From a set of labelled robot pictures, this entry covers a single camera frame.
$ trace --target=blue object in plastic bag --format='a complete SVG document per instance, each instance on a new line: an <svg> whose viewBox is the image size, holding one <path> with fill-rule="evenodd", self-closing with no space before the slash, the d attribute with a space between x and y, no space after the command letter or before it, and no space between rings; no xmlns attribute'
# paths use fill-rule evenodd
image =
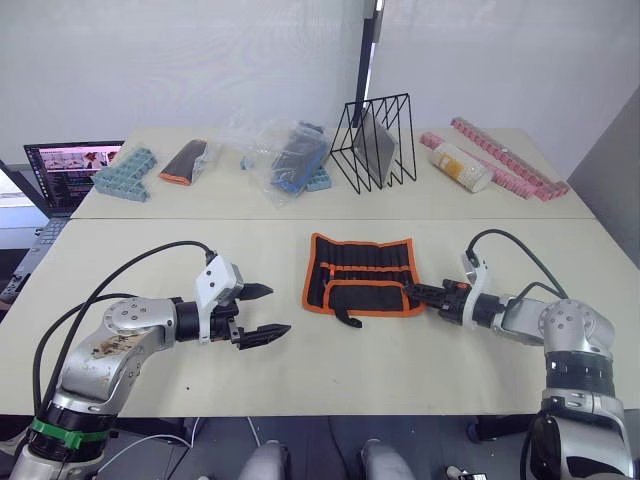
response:
<svg viewBox="0 0 640 480"><path fill-rule="evenodd" d="M322 165L329 148L322 127L300 122L273 162L271 184L286 193L299 194Z"/></svg>

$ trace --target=black pole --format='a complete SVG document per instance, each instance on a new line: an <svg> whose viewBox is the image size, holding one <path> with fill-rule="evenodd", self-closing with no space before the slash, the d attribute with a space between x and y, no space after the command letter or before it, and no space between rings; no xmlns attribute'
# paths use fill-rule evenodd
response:
<svg viewBox="0 0 640 480"><path fill-rule="evenodd" d="M376 20L378 12L373 10L371 18L365 18L362 24L362 44L360 45L360 66L358 68L358 83L356 85L356 104L355 112L351 125L356 128L360 123L360 111L364 101L365 89L367 87L367 75L369 73L369 61L371 60L371 47L373 45Z"/></svg>

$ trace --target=black wire rack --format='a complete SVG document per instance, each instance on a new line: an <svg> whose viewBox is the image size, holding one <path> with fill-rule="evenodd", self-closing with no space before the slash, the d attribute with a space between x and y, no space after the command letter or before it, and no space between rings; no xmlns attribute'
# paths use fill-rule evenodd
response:
<svg viewBox="0 0 640 480"><path fill-rule="evenodd" d="M370 192L374 187L402 185L405 178L415 182L409 94L345 103L329 154L358 194L361 187Z"/></svg>

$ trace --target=cylindrical container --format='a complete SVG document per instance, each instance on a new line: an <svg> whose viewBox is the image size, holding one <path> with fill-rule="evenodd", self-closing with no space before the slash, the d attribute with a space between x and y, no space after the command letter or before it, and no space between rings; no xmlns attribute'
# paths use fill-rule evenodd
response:
<svg viewBox="0 0 640 480"><path fill-rule="evenodd" d="M431 163L472 193L486 187L493 172L450 143L440 144L430 155Z"/></svg>

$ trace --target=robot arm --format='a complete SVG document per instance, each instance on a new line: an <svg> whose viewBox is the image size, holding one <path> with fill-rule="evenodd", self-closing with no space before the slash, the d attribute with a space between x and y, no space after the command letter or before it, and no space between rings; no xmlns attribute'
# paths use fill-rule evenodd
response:
<svg viewBox="0 0 640 480"><path fill-rule="evenodd" d="M101 326L71 353L44 417L34 418L12 480L92 478L109 430L153 353L175 342L230 340L240 350L266 345L288 325L245 332L237 300L271 293L245 284L237 266L215 256L196 281L196 300L133 297L111 305Z"/></svg>
<svg viewBox="0 0 640 480"><path fill-rule="evenodd" d="M622 402L615 397L611 322L588 305L564 299L544 303L484 293L484 259L463 255L470 283L409 285L408 295L457 325L490 328L526 345L544 346L547 388L532 424L530 468L541 480L597 473L633 476Z"/></svg>

